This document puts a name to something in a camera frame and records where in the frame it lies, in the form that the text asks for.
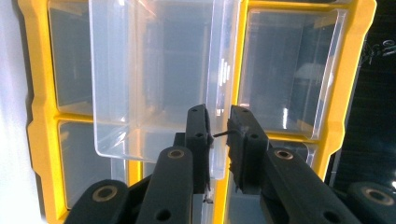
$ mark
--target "transparent plastic wall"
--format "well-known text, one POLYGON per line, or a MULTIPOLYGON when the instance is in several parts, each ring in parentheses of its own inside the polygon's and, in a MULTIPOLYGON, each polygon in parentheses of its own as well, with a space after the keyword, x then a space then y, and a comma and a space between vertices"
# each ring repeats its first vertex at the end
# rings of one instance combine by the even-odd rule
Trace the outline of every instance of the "transparent plastic wall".
POLYGON ((49 22, 58 110, 92 115, 88 4, 50 1, 49 22))
POLYGON ((318 139, 345 15, 249 11, 238 104, 265 131, 318 139))
POLYGON ((94 148, 88 2, 49 1, 49 28, 57 109, 68 119, 58 132, 66 207, 104 179, 127 182, 126 161, 99 156, 94 148), (80 122, 84 115, 85 122, 80 122))
MULTIPOLYGON (((108 157, 155 162, 206 104, 226 129, 239 2, 91 0, 95 144, 108 157)), ((210 152, 222 178, 225 140, 210 152)))

